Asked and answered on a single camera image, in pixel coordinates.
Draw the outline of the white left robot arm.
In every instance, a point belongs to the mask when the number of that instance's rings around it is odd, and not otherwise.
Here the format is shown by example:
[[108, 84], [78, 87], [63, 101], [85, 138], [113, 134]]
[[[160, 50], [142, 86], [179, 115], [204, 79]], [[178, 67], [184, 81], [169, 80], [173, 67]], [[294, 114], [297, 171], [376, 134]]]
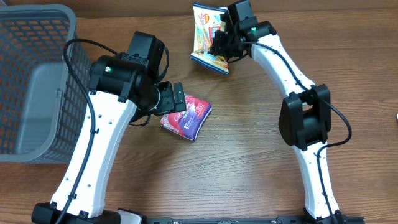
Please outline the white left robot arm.
[[130, 210], [106, 210], [105, 195], [126, 128], [186, 109], [182, 84], [166, 81], [159, 68], [168, 58], [156, 36], [135, 32], [126, 52], [110, 50], [92, 63], [88, 84], [80, 85], [87, 108], [72, 158], [51, 201], [34, 207], [34, 223], [146, 222]]

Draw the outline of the red purple sanitary pad pack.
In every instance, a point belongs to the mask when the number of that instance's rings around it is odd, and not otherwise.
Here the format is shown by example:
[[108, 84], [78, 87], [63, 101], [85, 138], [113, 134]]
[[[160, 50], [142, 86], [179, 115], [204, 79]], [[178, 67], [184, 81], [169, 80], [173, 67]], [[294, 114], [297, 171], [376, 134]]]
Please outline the red purple sanitary pad pack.
[[185, 94], [187, 109], [183, 112], [176, 112], [164, 115], [160, 125], [169, 131], [196, 141], [198, 133], [212, 111], [211, 103]]

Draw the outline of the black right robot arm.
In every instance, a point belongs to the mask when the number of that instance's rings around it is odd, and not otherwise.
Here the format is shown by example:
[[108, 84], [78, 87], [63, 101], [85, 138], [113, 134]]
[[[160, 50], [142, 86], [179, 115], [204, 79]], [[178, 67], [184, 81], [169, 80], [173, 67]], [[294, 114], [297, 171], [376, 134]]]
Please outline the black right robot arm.
[[334, 198], [327, 164], [331, 129], [330, 91], [316, 85], [296, 66], [269, 21], [259, 22], [249, 1], [227, 7], [210, 53], [226, 58], [254, 59], [279, 89], [282, 106], [279, 131], [295, 151], [305, 189], [305, 223], [343, 223]]

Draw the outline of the yellow snack bag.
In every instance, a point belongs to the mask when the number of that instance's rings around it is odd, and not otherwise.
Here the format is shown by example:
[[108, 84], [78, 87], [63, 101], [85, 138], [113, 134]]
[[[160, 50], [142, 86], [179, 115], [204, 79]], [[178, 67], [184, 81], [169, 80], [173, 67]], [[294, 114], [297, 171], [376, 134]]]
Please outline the yellow snack bag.
[[229, 73], [228, 63], [224, 57], [210, 54], [210, 47], [215, 32], [225, 29], [221, 15], [226, 11], [226, 7], [211, 7], [196, 2], [193, 4], [195, 30], [193, 52], [190, 54], [192, 60], [224, 75]]

